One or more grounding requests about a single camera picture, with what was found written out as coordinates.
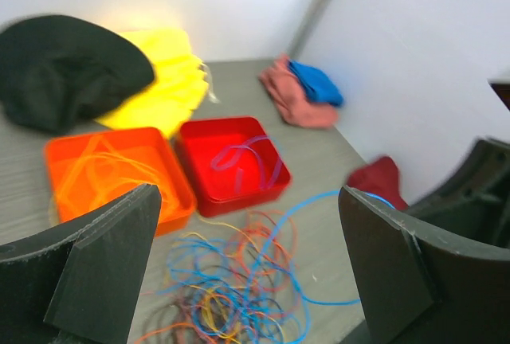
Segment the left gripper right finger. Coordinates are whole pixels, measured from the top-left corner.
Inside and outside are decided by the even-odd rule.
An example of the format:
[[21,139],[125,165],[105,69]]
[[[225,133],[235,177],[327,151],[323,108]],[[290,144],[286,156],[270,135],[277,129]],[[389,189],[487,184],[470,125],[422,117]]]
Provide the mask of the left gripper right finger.
[[373,343],[507,343],[509,250],[344,187],[339,217]]

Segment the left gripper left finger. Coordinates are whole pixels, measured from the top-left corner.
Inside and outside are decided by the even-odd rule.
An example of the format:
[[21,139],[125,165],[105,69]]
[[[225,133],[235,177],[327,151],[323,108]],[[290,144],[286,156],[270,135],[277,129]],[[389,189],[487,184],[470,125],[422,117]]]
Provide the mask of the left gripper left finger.
[[3,343],[125,343],[162,198],[143,184],[1,247]]

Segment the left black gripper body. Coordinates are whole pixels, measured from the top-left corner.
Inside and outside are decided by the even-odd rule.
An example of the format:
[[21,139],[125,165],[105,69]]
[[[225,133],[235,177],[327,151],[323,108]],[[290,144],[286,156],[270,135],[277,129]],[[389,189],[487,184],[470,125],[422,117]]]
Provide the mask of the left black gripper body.
[[476,139],[451,177],[406,213],[459,236],[508,248],[509,143]]

